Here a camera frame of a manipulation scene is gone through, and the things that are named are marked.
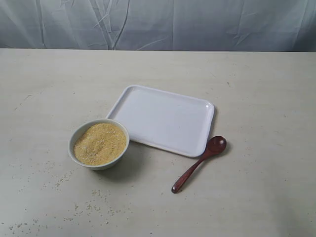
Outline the dark brown wooden spoon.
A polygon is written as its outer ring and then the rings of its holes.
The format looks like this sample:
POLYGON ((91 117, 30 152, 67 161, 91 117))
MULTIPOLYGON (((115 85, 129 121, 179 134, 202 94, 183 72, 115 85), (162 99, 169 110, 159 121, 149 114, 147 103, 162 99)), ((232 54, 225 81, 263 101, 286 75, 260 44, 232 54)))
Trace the dark brown wooden spoon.
POLYGON ((223 136, 215 136, 211 138, 206 145, 204 153, 201 155, 199 160, 194 163, 179 179, 174 183, 171 188, 171 192, 176 194, 180 191, 182 186, 185 184, 187 179, 192 175, 196 168, 208 158, 221 154, 227 146, 227 140, 223 136))

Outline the brown granular powder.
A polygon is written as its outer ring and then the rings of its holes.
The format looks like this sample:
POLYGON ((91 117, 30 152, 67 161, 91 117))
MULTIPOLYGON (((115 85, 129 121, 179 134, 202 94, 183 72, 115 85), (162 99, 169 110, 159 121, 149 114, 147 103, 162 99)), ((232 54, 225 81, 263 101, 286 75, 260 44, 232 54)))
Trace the brown granular powder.
POLYGON ((102 165, 115 160, 126 146, 124 132, 112 123, 91 126, 75 143, 75 157, 86 165, 102 165))

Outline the white rectangular plastic tray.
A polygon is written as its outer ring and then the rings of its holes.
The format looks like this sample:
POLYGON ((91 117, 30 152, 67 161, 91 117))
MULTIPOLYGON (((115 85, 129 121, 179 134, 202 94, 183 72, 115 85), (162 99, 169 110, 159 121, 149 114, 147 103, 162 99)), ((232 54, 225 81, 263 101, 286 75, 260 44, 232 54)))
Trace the white rectangular plastic tray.
POLYGON ((206 148, 214 112, 203 99, 131 85, 107 118, 121 123, 131 141, 194 158, 206 148))

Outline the white ceramic bowl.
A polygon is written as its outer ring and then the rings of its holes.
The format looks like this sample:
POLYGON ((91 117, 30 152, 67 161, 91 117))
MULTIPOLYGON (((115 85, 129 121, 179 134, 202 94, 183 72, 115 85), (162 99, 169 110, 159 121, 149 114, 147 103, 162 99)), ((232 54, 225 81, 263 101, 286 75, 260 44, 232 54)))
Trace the white ceramic bowl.
POLYGON ((96 119, 73 133, 68 151, 77 164, 92 170, 105 170, 121 160, 129 141, 129 134, 121 123, 96 119))

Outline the white wrinkled backdrop curtain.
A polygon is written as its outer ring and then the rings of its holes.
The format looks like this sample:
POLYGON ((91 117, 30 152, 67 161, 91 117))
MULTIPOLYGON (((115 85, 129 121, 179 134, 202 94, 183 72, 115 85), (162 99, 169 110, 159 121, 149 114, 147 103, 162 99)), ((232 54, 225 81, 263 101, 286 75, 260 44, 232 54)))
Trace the white wrinkled backdrop curtain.
POLYGON ((316 49, 313 0, 3 0, 2 48, 316 49))

